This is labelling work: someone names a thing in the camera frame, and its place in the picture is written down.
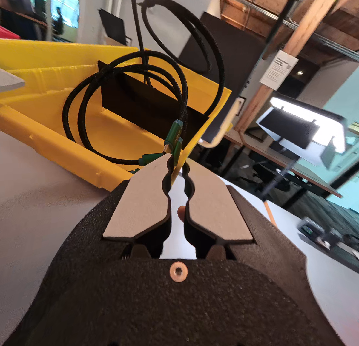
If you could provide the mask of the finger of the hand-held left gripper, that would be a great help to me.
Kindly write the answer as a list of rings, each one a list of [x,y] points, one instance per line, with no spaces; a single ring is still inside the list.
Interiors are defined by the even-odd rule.
[[[25,86],[25,81],[8,71],[0,69],[0,92],[9,92]]]

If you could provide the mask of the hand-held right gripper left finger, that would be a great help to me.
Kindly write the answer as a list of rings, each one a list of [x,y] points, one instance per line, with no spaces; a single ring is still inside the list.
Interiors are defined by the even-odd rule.
[[[165,154],[129,179],[103,238],[128,242],[164,242],[172,227],[172,155]]]

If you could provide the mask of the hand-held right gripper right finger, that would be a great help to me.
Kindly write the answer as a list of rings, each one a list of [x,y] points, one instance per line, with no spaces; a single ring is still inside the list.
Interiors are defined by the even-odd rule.
[[[188,222],[218,243],[248,244],[254,238],[226,184],[209,169],[187,159],[183,165]]]

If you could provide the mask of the yellow plastic bin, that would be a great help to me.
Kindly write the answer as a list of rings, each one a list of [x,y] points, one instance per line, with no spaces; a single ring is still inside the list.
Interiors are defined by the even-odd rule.
[[[25,81],[24,87],[1,93],[1,131],[92,185],[112,191],[141,166],[113,164],[83,146],[77,118],[87,87],[75,97],[69,111],[75,142],[65,136],[62,108],[80,82],[135,51],[138,48],[1,39],[1,69]],[[153,78],[151,83],[176,98]],[[104,108],[101,88],[88,103],[86,130],[94,149],[114,158],[137,160],[164,148],[164,139]]]

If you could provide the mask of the braided HDMI cable green plugs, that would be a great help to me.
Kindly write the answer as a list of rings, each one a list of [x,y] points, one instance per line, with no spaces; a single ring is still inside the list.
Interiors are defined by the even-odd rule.
[[[171,65],[176,71],[181,87],[179,87],[177,81],[174,77],[165,69],[158,67],[156,65],[151,65],[148,63],[149,57],[159,58],[169,65]],[[177,98],[177,102],[179,104],[179,119],[176,119],[165,140],[164,140],[164,149],[160,153],[151,153],[145,154],[141,158],[137,160],[128,160],[128,159],[119,159],[110,157],[100,153],[95,150],[92,144],[89,141],[87,130],[86,130],[86,111],[87,105],[92,95],[96,92],[96,90],[102,86],[102,84],[108,80],[110,77],[114,77],[119,74],[125,74],[126,72],[135,73],[138,75],[143,75],[145,77],[153,78],[157,80],[160,84],[166,87],[172,94]],[[187,101],[188,101],[188,85],[185,74],[182,68],[173,61],[169,56],[165,55],[161,52],[156,52],[152,50],[144,50],[144,51],[135,51],[128,54],[125,54],[117,59],[111,61],[104,68],[96,72],[95,74],[90,75],[82,82],[80,82],[68,95],[66,98],[63,108],[62,108],[62,126],[65,132],[65,136],[67,139],[75,142],[73,134],[70,129],[69,124],[69,111],[74,101],[75,97],[85,88],[87,87],[83,99],[80,103],[80,107],[78,110],[78,133],[80,140],[83,146],[95,153],[96,155],[102,157],[103,159],[113,163],[120,165],[129,165],[129,166],[146,166],[153,162],[154,160],[160,158],[165,154],[170,154],[174,157],[176,161],[179,159],[179,153],[175,153],[179,147],[179,139],[182,133],[182,130],[186,128],[187,125]]]

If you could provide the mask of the black bin divider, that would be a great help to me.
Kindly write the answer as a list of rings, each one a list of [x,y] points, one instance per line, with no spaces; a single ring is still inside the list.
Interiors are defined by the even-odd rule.
[[[104,108],[161,139],[165,139],[180,116],[176,98],[127,74],[117,74],[104,81],[101,95]]]

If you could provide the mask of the dark electronic device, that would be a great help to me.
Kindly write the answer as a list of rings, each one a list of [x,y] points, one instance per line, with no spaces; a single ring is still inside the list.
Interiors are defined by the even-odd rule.
[[[331,259],[359,272],[358,238],[352,234],[341,234],[330,228],[325,230],[313,220],[305,217],[297,225],[302,240],[312,245]]]

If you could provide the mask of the black background panel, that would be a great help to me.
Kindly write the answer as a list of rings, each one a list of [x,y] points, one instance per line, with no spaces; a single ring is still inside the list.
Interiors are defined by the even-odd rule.
[[[126,35],[124,21],[104,9],[99,9],[98,12],[105,29],[106,42],[112,45],[132,46],[132,38]]]

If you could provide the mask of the white paper notice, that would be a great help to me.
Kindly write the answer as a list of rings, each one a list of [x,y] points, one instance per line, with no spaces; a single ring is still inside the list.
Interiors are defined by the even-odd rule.
[[[279,50],[259,82],[277,91],[297,62],[298,58]]]

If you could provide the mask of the black stand pole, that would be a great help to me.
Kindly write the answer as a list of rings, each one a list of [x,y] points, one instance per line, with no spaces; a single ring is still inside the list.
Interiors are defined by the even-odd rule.
[[[270,45],[272,43],[272,40],[274,39],[274,37],[276,36],[278,30],[280,29],[280,27],[282,26],[285,18],[288,16],[288,14],[290,13],[290,11],[292,10],[292,8],[294,7],[294,5],[296,4],[297,0],[288,0],[285,7],[283,8],[283,10],[281,11],[281,13],[279,14],[275,25],[272,27],[269,35],[266,38],[266,46]]]

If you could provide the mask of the wooden post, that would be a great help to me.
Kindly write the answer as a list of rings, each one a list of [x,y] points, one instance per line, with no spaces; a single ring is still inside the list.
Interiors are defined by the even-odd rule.
[[[337,0],[314,0],[301,19],[298,27],[292,33],[284,49],[280,50],[276,57],[289,57],[289,60],[294,60],[336,1]],[[261,82],[258,91],[250,100],[244,113],[233,128],[240,137],[244,135],[245,130],[254,120],[257,113],[272,95],[272,92],[277,90],[282,84],[284,79],[285,77],[281,77],[279,82],[274,84],[275,88],[271,88],[269,82]]]

